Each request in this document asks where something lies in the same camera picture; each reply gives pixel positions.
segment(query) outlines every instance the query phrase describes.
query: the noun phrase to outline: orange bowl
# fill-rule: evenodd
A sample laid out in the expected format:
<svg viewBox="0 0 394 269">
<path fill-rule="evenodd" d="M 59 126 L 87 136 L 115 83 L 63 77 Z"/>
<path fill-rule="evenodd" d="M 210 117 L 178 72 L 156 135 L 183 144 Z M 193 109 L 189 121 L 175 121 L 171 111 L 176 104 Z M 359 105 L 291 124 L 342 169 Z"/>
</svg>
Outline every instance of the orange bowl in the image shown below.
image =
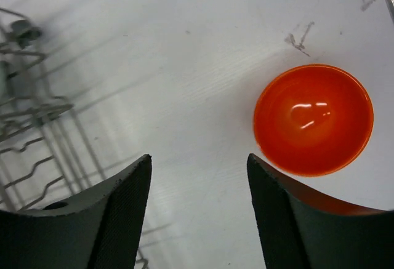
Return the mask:
<svg viewBox="0 0 394 269">
<path fill-rule="evenodd" d="M 254 135 L 263 154 L 284 171 L 314 177 L 338 171 L 362 152 L 374 112 L 365 88 L 339 68 L 293 68 L 263 91 Z"/>
</svg>

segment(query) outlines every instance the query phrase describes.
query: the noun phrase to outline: bowl rim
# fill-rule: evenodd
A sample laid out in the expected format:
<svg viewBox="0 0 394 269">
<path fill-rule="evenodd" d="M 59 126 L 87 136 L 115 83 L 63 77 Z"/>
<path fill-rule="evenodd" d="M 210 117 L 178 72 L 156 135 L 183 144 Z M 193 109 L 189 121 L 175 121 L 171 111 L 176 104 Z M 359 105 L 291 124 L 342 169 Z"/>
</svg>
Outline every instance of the bowl rim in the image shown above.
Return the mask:
<svg viewBox="0 0 394 269">
<path fill-rule="evenodd" d="M 368 106 L 368 112 L 369 112 L 369 129 L 368 132 L 365 134 L 365 139 L 363 141 L 363 144 L 359 147 L 359 149 L 357 150 L 357 152 L 350 158 L 346 159 L 344 161 L 343 164 L 341 164 L 338 167 L 335 167 L 333 169 L 330 169 L 326 172 L 322 172 L 319 174 L 313 174 L 313 175 L 307 175 L 307 174 L 300 174 L 298 172 L 292 171 L 290 169 L 286 169 L 285 167 L 280 166 L 276 161 L 274 161 L 273 159 L 271 159 L 271 157 L 269 155 L 267 155 L 264 151 L 263 148 L 261 147 L 259 140 L 257 138 L 257 109 L 260 108 L 260 103 L 262 102 L 263 98 L 265 97 L 265 95 L 267 94 L 267 92 L 270 90 L 270 88 L 277 83 L 281 78 L 285 77 L 286 75 L 293 73 L 295 71 L 298 70 L 302 70 L 304 68 L 311 68 L 311 67 L 319 67 L 319 68 L 325 68 L 325 69 L 330 69 L 330 70 L 335 70 L 336 72 L 339 72 L 342 75 L 345 75 L 346 77 L 350 78 L 363 92 L 364 96 L 366 97 L 366 103 Z M 307 64 L 307 65 L 301 65 L 301 66 L 297 66 L 297 67 L 293 67 L 285 72 L 282 72 L 281 74 L 279 74 L 277 77 L 275 77 L 272 81 L 270 81 L 270 83 L 265 87 L 265 89 L 263 90 L 263 92 L 260 94 L 260 97 L 257 99 L 256 105 L 254 107 L 254 114 L 253 114 L 253 133 L 254 133 L 254 138 L 256 140 L 257 146 L 260 148 L 260 151 L 263 153 L 263 155 L 276 167 L 278 167 L 280 170 L 288 172 L 292 175 L 298 175 L 300 177 L 321 177 L 322 175 L 328 175 L 328 174 L 332 174 L 334 172 L 337 172 L 341 169 L 343 169 L 344 167 L 348 166 L 350 163 L 352 163 L 360 154 L 361 152 L 363 152 L 363 150 L 365 149 L 366 145 L 368 144 L 369 140 L 371 139 L 371 135 L 372 135 L 372 130 L 374 128 L 374 108 L 372 105 L 372 100 L 369 97 L 369 94 L 367 92 L 367 90 L 365 89 L 365 87 L 359 82 L 359 80 L 357 80 L 353 75 L 351 75 L 349 72 L 340 69 L 338 67 L 335 66 L 331 66 L 331 65 L 327 65 L 327 64 L 318 64 L 318 63 L 312 63 L 312 64 Z"/>
</svg>

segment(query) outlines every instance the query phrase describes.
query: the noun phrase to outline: dish rack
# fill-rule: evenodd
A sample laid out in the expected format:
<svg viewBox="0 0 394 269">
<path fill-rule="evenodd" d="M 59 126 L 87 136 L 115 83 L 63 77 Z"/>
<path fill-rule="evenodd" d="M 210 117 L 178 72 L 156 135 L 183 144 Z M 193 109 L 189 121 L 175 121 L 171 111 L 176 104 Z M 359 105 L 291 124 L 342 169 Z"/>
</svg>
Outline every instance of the dish rack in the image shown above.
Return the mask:
<svg viewBox="0 0 394 269">
<path fill-rule="evenodd" d="M 92 173 L 106 175 L 74 105 L 50 87 L 42 31 L 25 15 L 4 8 L 0 15 L 13 17 L 9 25 L 0 22 L 0 209 L 23 212 L 51 203 L 47 195 L 56 186 L 69 197 L 94 185 Z M 26 183 L 35 179 L 39 192 L 28 194 Z M 148 268 L 140 250 L 137 263 Z"/>
</svg>

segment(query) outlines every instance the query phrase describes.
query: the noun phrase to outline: white table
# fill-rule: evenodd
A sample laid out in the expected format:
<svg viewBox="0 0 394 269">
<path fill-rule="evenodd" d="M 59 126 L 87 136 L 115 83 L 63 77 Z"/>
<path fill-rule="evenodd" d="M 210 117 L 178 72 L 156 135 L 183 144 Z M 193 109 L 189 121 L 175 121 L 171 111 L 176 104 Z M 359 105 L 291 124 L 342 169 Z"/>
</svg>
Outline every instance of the white table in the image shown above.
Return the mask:
<svg viewBox="0 0 394 269">
<path fill-rule="evenodd" d="M 297 179 L 394 208 L 394 26 L 384 0 L 364 2 L 0 0 L 46 31 L 50 81 L 76 103 L 107 172 L 153 156 L 141 240 L 151 269 L 264 268 L 246 176 L 247 155 L 261 155 L 252 114 L 268 82 L 297 65 L 347 70 L 375 111 L 356 161 Z M 311 22 L 307 56 L 285 39 L 298 43 Z"/>
</svg>

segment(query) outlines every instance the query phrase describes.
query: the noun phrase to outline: hole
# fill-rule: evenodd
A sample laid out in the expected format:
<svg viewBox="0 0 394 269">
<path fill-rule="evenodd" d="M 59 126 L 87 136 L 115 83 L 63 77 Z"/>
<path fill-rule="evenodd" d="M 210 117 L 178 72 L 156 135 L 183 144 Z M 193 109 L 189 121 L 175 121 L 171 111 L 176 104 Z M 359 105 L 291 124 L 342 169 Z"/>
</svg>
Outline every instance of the hole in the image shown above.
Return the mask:
<svg viewBox="0 0 394 269">
<path fill-rule="evenodd" d="M 68 205 L 68 203 L 64 203 L 63 201 L 59 201 L 57 203 L 52 203 L 52 204 L 46 206 L 44 209 L 45 210 L 60 209 L 60 208 L 65 207 L 67 205 Z"/>
</svg>

